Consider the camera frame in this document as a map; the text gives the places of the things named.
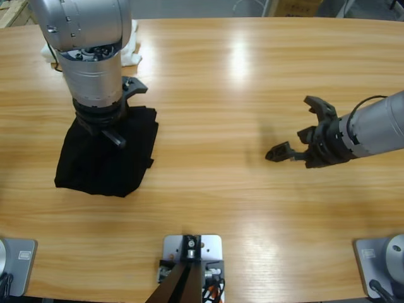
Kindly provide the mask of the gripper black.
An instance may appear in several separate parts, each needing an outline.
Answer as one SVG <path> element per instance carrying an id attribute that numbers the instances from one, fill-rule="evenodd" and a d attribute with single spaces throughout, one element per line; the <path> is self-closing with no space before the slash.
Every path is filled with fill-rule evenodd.
<path id="1" fill-rule="evenodd" d="M 115 125 L 126 117 L 128 103 L 123 98 L 107 107 L 87 107 L 73 99 L 76 120 L 92 136 L 103 134 L 118 148 L 126 146 L 126 140 L 115 131 Z"/>
<path id="2" fill-rule="evenodd" d="M 288 141 L 273 146 L 265 156 L 271 162 L 282 162 L 294 158 L 305 161 L 306 168 L 321 168 L 351 160 L 351 150 L 342 140 L 339 129 L 340 118 L 324 119 L 317 126 L 309 126 L 297 132 L 307 150 L 295 152 Z"/>

